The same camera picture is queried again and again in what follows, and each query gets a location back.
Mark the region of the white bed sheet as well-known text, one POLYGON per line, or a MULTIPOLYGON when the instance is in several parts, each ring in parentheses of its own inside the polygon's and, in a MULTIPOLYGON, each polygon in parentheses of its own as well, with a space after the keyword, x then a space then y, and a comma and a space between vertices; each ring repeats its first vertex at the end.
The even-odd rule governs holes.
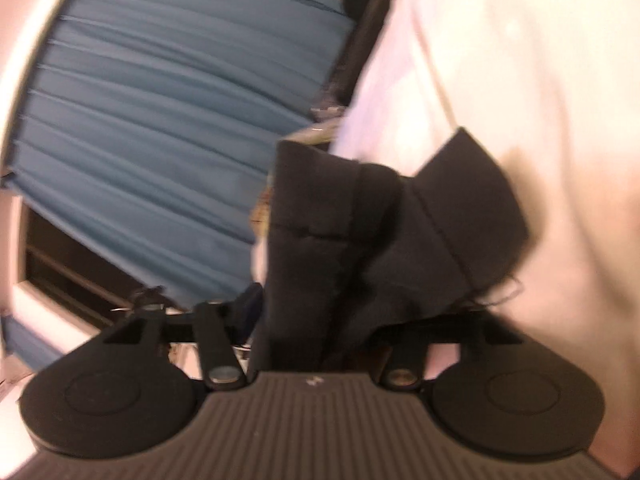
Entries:
POLYGON ((328 153, 412 177, 459 131, 528 239, 485 307, 589 373, 591 451, 639 466, 639 0, 392 0, 328 153))

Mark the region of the dark navy garment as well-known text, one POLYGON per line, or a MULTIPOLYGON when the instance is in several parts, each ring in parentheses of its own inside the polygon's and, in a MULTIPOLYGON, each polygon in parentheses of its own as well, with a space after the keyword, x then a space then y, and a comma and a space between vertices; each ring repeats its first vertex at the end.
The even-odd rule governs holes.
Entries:
POLYGON ((297 179, 291 217, 272 199, 252 374, 341 370, 378 328, 501 282, 526 245, 508 179, 464 130, 412 177, 326 154, 297 179))

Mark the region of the blue curtain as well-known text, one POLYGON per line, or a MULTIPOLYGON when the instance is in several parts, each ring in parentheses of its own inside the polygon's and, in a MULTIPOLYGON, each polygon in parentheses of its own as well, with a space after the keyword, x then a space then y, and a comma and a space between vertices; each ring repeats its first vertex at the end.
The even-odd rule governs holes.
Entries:
POLYGON ((340 0, 66 0, 6 186, 189 307, 250 284, 250 212, 352 22, 340 0))

